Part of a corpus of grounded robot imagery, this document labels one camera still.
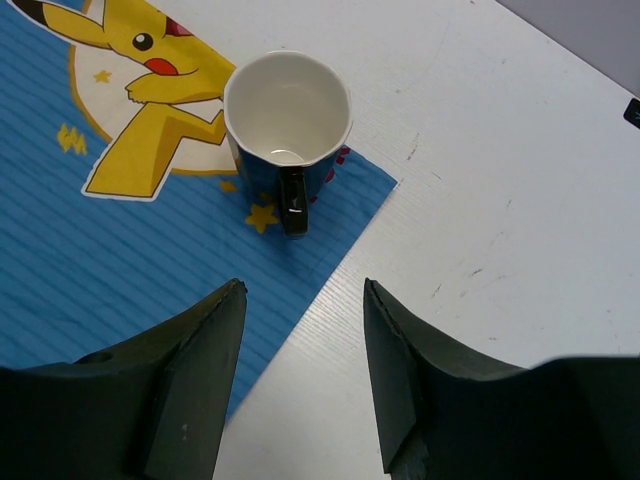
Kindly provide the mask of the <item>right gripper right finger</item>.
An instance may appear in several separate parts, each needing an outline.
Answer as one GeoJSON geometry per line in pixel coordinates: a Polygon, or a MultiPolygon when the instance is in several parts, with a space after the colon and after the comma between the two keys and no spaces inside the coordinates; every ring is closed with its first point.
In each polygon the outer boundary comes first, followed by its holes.
{"type": "Polygon", "coordinates": [[[383,470],[394,479],[635,479],[639,361],[562,357],[521,368],[363,291],[383,470]]]}

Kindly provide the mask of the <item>dark blue mug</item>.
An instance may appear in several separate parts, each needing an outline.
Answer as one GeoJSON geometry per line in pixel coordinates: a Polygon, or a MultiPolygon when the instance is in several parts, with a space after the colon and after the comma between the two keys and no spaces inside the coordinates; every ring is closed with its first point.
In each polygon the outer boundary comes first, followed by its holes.
{"type": "Polygon", "coordinates": [[[233,71],[223,113],[236,168],[251,196],[269,195],[284,233],[305,235],[312,199],[352,129],[346,84],[305,53],[271,51],[233,71]]]}

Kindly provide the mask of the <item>blue Pikachu placemat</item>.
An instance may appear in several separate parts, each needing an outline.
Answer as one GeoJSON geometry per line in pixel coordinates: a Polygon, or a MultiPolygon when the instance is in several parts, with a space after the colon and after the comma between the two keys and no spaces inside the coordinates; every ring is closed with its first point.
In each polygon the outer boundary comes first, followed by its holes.
{"type": "Polygon", "coordinates": [[[1,363],[72,363],[237,278],[248,307],[236,410],[396,182],[344,150],[299,240],[247,198],[226,145],[181,140],[151,199],[88,196],[139,110],[125,88],[143,73],[1,6],[1,363]]]}

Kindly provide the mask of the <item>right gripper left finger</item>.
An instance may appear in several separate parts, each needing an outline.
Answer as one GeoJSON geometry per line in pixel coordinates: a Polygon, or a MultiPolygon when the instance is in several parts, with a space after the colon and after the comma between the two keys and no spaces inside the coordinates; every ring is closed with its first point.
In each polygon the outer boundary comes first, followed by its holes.
{"type": "Polygon", "coordinates": [[[5,479],[209,479],[246,316],[230,280],[73,363],[1,372],[5,479]]]}

